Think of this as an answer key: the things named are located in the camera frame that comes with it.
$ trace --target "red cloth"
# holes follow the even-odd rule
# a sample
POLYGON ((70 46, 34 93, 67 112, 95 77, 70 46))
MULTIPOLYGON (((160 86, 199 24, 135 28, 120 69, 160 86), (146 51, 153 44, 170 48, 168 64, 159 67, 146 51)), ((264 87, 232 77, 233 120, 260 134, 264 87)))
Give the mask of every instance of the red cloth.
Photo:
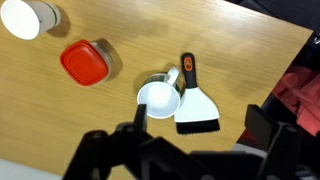
POLYGON ((320 72, 291 66, 272 93, 297 115, 301 127, 314 136, 320 132, 320 72))

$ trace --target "wooden table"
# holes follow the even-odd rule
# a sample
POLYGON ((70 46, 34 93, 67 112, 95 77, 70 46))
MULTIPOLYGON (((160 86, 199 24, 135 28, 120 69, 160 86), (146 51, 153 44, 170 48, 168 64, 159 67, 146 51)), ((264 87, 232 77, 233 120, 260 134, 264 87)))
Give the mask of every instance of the wooden table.
MULTIPOLYGON (((179 66, 185 51, 197 58, 199 85, 219 107, 221 130, 181 136, 173 118, 149 118, 148 132, 185 152, 230 150, 247 105, 262 104, 312 33, 221 0, 50 1, 63 22, 34 40, 0 25, 0 158, 60 175, 84 133, 112 133, 133 120, 144 79, 179 66), (80 39, 99 38, 117 54, 113 75, 82 87, 59 56, 80 39)), ((127 179, 123 172, 116 168, 111 177, 127 179)))

